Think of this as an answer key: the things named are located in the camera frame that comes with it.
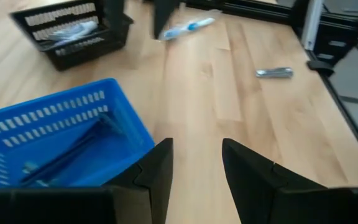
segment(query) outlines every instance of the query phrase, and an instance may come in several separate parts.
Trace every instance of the blue plastic basket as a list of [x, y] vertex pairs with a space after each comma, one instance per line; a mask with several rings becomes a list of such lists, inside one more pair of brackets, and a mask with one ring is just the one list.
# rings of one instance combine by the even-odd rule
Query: blue plastic basket
[[42, 167], [69, 150], [109, 113], [124, 134], [90, 145], [70, 164], [59, 186], [99, 186], [154, 147], [117, 81], [105, 79], [0, 109], [0, 187], [17, 187], [27, 163]]

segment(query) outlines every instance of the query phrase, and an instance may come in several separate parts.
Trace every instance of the black metal frame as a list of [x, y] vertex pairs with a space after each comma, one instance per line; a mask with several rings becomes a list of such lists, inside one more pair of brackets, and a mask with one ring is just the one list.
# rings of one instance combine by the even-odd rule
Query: black metal frame
[[[300, 37], [309, 1], [297, 0], [293, 7], [253, 0], [186, 0], [185, 2], [188, 7], [220, 9], [226, 14], [289, 25]], [[344, 58], [357, 45], [358, 18], [323, 13], [319, 23], [315, 48], [312, 52], [306, 51], [306, 53], [311, 60], [326, 62], [332, 69], [340, 59]], [[327, 72], [318, 68], [316, 70], [358, 140], [358, 125], [346, 110], [338, 93], [329, 81], [332, 71]]]

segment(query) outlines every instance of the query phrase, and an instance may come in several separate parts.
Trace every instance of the basket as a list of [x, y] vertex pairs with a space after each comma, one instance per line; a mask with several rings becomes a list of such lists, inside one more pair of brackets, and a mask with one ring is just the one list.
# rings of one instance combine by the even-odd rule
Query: basket
[[0, 109], [0, 187], [21, 187], [29, 175], [26, 164], [41, 168], [66, 153], [102, 113], [114, 118], [122, 134], [88, 146], [60, 176], [59, 187], [103, 185], [154, 147], [117, 81], [100, 80]]
[[[59, 71], [123, 48], [133, 20], [122, 13], [119, 30], [109, 27], [102, 1], [79, 0], [11, 13], [14, 22]], [[51, 33], [86, 21], [98, 28], [90, 35], [62, 45], [45, 40]]]

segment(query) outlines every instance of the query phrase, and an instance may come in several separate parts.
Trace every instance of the wooden floor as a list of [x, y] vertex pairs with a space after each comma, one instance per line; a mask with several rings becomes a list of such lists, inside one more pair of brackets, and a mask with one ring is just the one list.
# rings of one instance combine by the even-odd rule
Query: wooden floor
[[[165, 43], [150, 38], [150, 6], [127, 0], [135, 20], [127, 47], [59, 73], [7, 16], [59, 1], [0, 0], [0, 108], [116, 78], [155, 141], [174, 138], [167, 223], [239, 223], [222, 138], [325, 186], [358, 185], [358, 143], [289, 27], [224, 15]], [[254, 75], [274, 67], [291, 67], [294, 77]]]

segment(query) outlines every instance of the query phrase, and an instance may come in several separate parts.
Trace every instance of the black plastic basket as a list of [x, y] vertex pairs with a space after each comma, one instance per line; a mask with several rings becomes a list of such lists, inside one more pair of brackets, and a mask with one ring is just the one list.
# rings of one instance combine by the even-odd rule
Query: black plastic basket
[[[107, 13], [102, 1], [77, 0], [13, 12], [11, 17], [38, 50], [45, 52], [55, 68], [62, 71], [125, 46], [129, 26], [134, 21], [122, 13], [118, 17], [122, 26], [112, 29]], [[90, 35], [59, 46], [46, 40], [56, 30], [86, 21], [98, 23]]]

